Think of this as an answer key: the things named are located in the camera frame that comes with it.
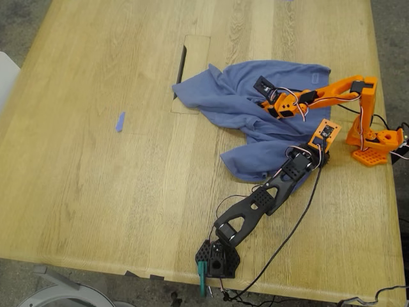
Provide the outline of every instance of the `floor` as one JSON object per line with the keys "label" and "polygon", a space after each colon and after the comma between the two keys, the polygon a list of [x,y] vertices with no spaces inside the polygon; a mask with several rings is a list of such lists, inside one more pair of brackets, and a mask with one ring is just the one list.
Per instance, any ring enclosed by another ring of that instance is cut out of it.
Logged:
{"label": "floor", "polygon": [[[0,51],[7,53],[18,66],[22,66],[30,45],[47,11],[50,0],[0,0]],[[409,2],[406,0],[372,0],[373,17],[378,43],[383,91],[388,123],[392,128],[400,125],[408,113],[409,96]],[[394,165],[397,205],[400,218],[409,220],[409,164],[398,161]],[[401,221],[401,231],[409,233],[409,223]],[[215,298],[202,299],[194,285],[155,281],[95,272],[54,268],[72,280],[91,285],[106,293],[112,300],[126,301],[135,306],[170,306],[171,293],[177,291],[182,306],[226,306],[218,289]],[[31,272],[33,264],[0,259],[0,307],[18,306],[19,302],[47,283]],[[260,303],[272,299],[270,295],[249,293],[246,301]],[[288,301],[281,306],[324,307],[335,304],[316,301]]]}

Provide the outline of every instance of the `crumpled fabric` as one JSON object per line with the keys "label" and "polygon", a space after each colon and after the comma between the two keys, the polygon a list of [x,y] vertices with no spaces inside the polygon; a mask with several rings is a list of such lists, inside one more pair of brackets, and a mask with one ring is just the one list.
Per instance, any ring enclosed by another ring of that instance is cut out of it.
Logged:
{"label": "crumpled fabric", "polygon": [[213,65],[204,72],[172,86],[187,107],[196,107],[213,124],[240,129],[247,144],[220,155],[234,176],[245,181],[261,181],[274,174],[287,159],[290,145],[310,140],[330,108],[309,110],[306,122],[301,115],[275,119],[257,103],[265,98],[253,88],[259,76],[275,86],[314,90],[328,85],[330,69],[285,61],[246,61],[230,65],[223,72]]}

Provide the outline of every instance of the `wooden table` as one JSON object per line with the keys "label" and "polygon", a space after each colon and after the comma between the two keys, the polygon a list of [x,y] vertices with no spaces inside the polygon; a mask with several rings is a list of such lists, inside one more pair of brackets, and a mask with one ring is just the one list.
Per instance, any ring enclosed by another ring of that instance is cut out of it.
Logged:
{"label": "wooden table", "polygon": [[[217,204],[252,185],[219,158],[245,143],[242,133],[173,101],[189,37],[187,71],[281,59],[326,65],[331,81],[380,75],[369,0],[54,0],[0,117],[0,257],[199,282],[194,255]],[[381,84],[376,112],[385,114]],[[392,168],[350,157],[354,117],[333,109],[343,129],[313,204],[252,291],[371,300],[405,282]],[[261,270],[313,177],[239,245],[226,287],[244,288]],[[402,306],[405,291],[388,297]]]}

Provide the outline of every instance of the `metal stand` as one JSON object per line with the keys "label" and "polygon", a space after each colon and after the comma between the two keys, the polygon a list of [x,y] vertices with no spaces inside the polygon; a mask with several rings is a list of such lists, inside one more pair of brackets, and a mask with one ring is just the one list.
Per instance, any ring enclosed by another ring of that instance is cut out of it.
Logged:
{"label": "metal stand", "polygon": [[69,307],[134,307],[125,302],[112,302],[98,290],[74,283],[45,265],[36,266],[34,274],[55,283],[55,285],[34,293],[21,302],[19,307],[43,307],[57,301],[60,306]]}

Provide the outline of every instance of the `blue tape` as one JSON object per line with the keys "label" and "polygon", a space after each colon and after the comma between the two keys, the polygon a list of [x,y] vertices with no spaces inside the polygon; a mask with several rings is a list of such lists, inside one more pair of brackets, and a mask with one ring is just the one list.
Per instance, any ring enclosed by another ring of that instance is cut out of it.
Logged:
{"label": "blue tape", "polygon": [[125,119],[125,112],[122,112],[120,117],[118,118],[118,122],[116,123],[115,129],[116,132],[121,132],[123,127],[123,120]]}

